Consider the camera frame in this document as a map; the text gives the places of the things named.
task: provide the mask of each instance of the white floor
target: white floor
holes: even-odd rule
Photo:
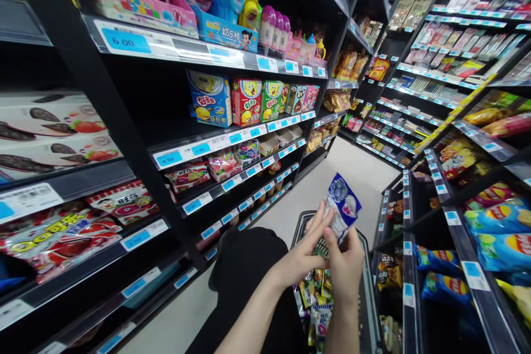
[[[356,227],[372,246],[381,192],[400,172],[340,137],[334,141],[329,156],[256,225],[273,229],[290,247],[299,214],[316,209],[336,173],[343,176],[360,200],[362,210]],[[216,306],[217,294],[208,288],[211,270],[212,267],[166,307],[121,354],[184,353]]]

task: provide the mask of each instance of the blue price tag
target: blue price tag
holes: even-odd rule
[[[148,41],[142,35],[107,28],[103,28],[101,31],[105,35],[109,46],[116,50],[147,54],[152,52]]]

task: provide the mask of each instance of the cookie box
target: cookie box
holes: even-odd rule
[[[232,82],[232,118],[240,127],[260,121],[262,80],[234,79]]]
[[[0,226],[0,251],[28,262],[46,281],[119,241],[105,212],[72,201]]]
[[[159,207],[140,180],[87,197],[89,205],[106,211],[122,224],[129,225],[155,214]]]
[[[0,145],[106,131],[100,115],[80,92],[0,92]]]
[[[291,85],[289,88],[288,106],[286,107],[286,113],[301,113],[303,109],[305,95],[306,86]]]
[[[107,133],[79,134],[28,143],[0,142],[0,184],[121,156]]]
[[[186,71],[195,116],[199,123],[219,127],[232,124],[231,89],[228,77]]]
[[[264,81],[262,85],[262,109],[260,111],[261,122],[278,119],[282,100],[282,87],[284,87],[284,84],[281,81]]]

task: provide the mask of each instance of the finger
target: finger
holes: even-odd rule
[[[339,247],[337,246],[337,237],[331,228],[326,228],[324,231],[324,238],[328,246],[328,254],[330,259],[337,258],[341,255]]]

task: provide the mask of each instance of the blue snack bag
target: blue snack bag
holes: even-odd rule
[[[478,234],[477,256],[487,271],[531,269],[531,234]]]
[[[455,251],[431,251],[424,246],[415,245],[415,254],[418,270],[431,270],[454,277],[461,276],[459,259]]]
[[[422,298],[438,301],[443,304],[462,308],[470,308],[472,296],[466,283],[459,278],[450,278],[432,271],[426,275]]]
[[[485,210],[468,210],[465,217],[474,235],[531,232],[531,211],[527,202],[519,198],[509,199]]]

